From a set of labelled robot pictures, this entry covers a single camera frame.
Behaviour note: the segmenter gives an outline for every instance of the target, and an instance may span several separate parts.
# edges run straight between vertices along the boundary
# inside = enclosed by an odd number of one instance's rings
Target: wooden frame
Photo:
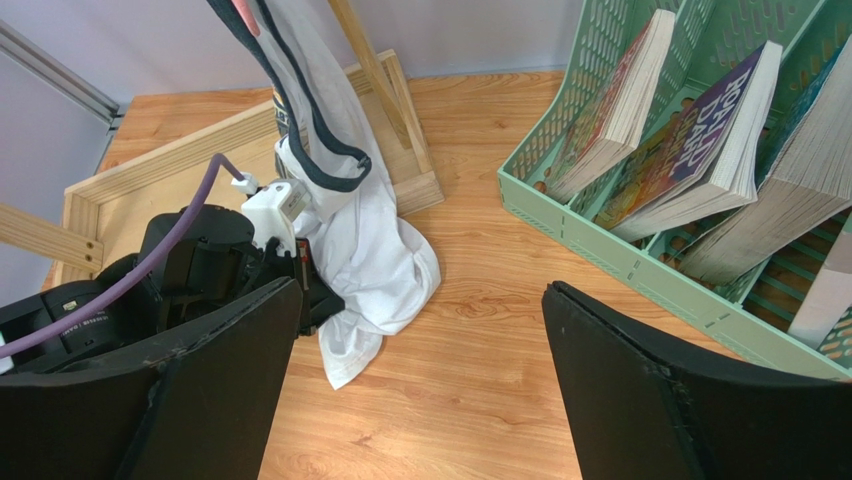
[[[392,50],[376,58],[393,88],[411,147],[405,147],[405,139],[391,124],[364,69],[354,65],[345,72],[379,143],[397,195],[398,212],[407,215],[442,202],[444,194],[399,60]],[[153,215],[185,206],[197,187],[199,169],[206,168],[214,153],[222,152],[238,168],[259,173],[262,181],[274,178],[272,143],[279,135],[274,118],[270,100],[69,187],[61,228],[42,221],[35,230],[23,232],[24,221],[33,218],[14,209],[0,209],[0,225],[14,222],[9,225],[16,232],[0,241],[56,259],[53,285],[92,278],[102,266],[138,250],[144,226]],[[238,209],[242,199],[224,177],[220,176],[209,201]],[[22,241],[30,235],[43,241]]]

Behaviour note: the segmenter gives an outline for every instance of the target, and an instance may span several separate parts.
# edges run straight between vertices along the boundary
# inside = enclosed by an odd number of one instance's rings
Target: purple book cover
[[[704,175],[725,143],[762,52],[763,45],[681,112],[677,125],[669,132],[665,154],[643,180],[628,214]]]

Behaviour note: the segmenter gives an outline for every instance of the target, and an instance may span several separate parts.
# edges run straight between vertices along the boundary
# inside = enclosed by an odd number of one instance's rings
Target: wood grain surface
[[[580,478],[541,315],[553,280],[731,355],[503,210],[496,170],[561,78],[410,82],[447,200],[407,220],[438,254],[443,284],[339,391],[325,378],[316,337],[296,342],[260,478]],[[138,98],[105,166],[268,98],[263,91]]]

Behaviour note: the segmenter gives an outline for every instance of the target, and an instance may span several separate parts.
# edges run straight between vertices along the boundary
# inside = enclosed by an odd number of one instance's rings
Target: white wall
[[[354,55],[326,0],[305,5],[341,64]],[[561,67],[582,0],[352,0],[377,50],[414,77]],[[5,0],[0,17],[120,103],[265,86],[204,0]]]
[[[0,203],[59,223],[65,187],[94,173],[107,125],[0,53]],[[0,307],[37,293],[50,260],[0,243]]]

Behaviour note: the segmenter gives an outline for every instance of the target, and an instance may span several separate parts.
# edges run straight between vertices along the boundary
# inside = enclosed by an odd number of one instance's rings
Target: white towel
[[[270,34],[259,1],[250,2],[261,29],[257,40],[283,84],[298,125],[307,127],[311,158],[327,174],[357,177],[357,160],[335,155],[319,141],[307,97]],[[346,302],[346,309],[319,329],[325,372],[338,389],[366,368],[384,335],[396,334],[414,319],[441,274],[426,239],[397,217],[396,196],[367,116],[343,70],[300,13],[307,8],[303,1],[269,0],[266,5],[331,132],[372,158],[372,171],[361,186],[342,193],[311,182],[286,137],[275,145],[288,172],[304,181],[313,197],[294,224],[296,234],[310,240],[320,275]]]

